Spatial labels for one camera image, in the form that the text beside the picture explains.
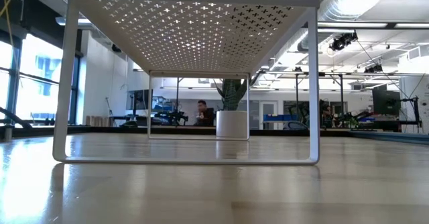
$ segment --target potted plant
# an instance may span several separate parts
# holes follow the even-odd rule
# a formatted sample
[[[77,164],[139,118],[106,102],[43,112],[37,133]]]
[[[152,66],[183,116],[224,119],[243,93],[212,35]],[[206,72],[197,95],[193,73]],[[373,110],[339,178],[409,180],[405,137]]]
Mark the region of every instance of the potted plant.
[[[250,81],[253,86],[262,71]],[[240,100],[247,91],[247,80],[223,79],[222,86],[216,84],[216,89],[222,97],[223,108],[216,112],[217,137],[247,137],[247,112],[238,111]]]

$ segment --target wooden floor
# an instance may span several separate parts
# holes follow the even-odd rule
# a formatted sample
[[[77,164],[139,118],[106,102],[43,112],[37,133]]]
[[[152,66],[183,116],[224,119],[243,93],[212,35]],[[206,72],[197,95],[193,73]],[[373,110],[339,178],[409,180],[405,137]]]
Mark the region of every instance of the wooden floor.
[[[305,158],[307,137],[147,141],[92,133],[73,156]],[[317,166],[61,164],[52,138],[0,143],[0,223],[429,223],[429,147],[322,138]]]

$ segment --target computer monitor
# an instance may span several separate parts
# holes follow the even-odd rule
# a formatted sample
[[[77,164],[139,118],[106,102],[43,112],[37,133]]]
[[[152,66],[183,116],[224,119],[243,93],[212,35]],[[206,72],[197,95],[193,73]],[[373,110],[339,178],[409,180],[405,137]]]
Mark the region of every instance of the computer monitor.
[[[146,110],[149,107],[149,90],[128,91],[127,110]]]
[[[399,116],[401,95],[395,91],[373,89],[374,114]]]

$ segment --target man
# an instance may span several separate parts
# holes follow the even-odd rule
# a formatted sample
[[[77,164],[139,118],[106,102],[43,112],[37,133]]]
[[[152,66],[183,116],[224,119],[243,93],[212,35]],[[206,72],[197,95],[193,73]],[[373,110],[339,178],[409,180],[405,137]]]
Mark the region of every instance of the man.
[[[214,121],[213,110],[207,109],[207,103],[204,100],[198,101],[198,117],[196,118],[195,126],[213,126]]]

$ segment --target perforated tabletop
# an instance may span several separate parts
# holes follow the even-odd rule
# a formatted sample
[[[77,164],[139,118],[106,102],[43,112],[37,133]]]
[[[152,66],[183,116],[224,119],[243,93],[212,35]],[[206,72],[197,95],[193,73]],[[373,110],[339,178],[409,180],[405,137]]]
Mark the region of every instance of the perforated tabletop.
[[[76,0],[141,68],[253,74],[319,0]]]

